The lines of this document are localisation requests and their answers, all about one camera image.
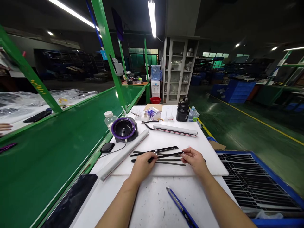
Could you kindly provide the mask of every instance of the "pliers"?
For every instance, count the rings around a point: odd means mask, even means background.
[[[154,130],[154,128],[150,128],[146,123],[150,123],[150,122],[159,122],[158,120],[150,120],[150,121],[142,121],[142,124],[145,124],[147,128],[149,128],[150,130]]]

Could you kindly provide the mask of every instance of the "person's fingers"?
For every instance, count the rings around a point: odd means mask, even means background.
[[[183,163],[188,163],[185,159],[181,159],[181,161],[183,162]]]
[[[13,127],[12,125],[0,125],[0,129],[1,128],[10,128],[10,127]]]
[[[155,162],[157,162],[157,158],[154,158],[151,163],[149,164],[150,167],[153,167],[155,165]]]
[[[191,148],[186,148],[186,149],[183,149],[182,151],[185,153],[190,153],[190,150],[191,150]]]
[[[183,149],[183,151],[185,153],[191,153],[191,154],[195,154],[197,151],[194,150],[193,148],[189,147],[189,148],[186,148],[186,149]]]
[[[142,154],[142,155],[140,155],[140,156],[142,156],[145,160],[149,160],[150,158],[157,158],[158,157],[158,155],[157,154],[155,154],[155,153],[153,153],[153,152],[151,152],[151,151],[149,151],[149,152],[146,152],[146,153],[144,153],[144,154]]]
[[[191,154],[191,153],[185,153],[186,155],[188,155],[189,157],[193,157],[193,154]]]
[[[193,162],[194,158],[190,157],[189,155],[187,154],[182,154],[181,155],[183,157],[183,159],[185,159],[190,165],[191,163]]]

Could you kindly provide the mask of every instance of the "purple ring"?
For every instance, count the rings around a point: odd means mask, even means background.
[[[120,135],[117,135],[117,134],[114,132],[114,126],[115,126],[116,122],[119,122],[119,121],[121,121],[121,120],[127,120],[127,121],[129,121],[130,123],[132,123],[133,130],[132,130],[132,132],[131,132],[128,136],[122,137],[122,136],[120,136]],[[127,138],[130,138],[130,137],[134,134],[134,132],[135,132],[135,125],[134,125],[133,121],[131,121],[129,118],[124,118],[124,117],[122,117],[122,118],[119,118],[119,119],[117,119],[117,120],[115,120],[115,121],[113,122],[113,124],[112,124],[112,126],[111,126],[111,131],[112,131],[112,134],[113,134],[113,136],[114,136],[115,138],[127,139]]]

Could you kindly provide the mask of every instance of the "green workbench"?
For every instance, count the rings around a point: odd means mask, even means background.
[[[264,85],[260,88],[258,94],[254,98],[254,101],[266,105],[272,106],[273,103],[282,95],[283,92],[299,92],[300,88],[290,86],[277,86],[277,85]]]
[[[146,88],[122,86],[129,110]],[[18,143],[0,154],[0,227],[39,225],[107,137],[106,111],[122,114],[115,87],[0,140]]]

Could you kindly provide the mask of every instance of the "forearm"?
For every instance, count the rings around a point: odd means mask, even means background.
[[[199,179],[220,228],[256,227],[211,174]]]
[[[139,184],[126,179],[95,228],[128,227]]]

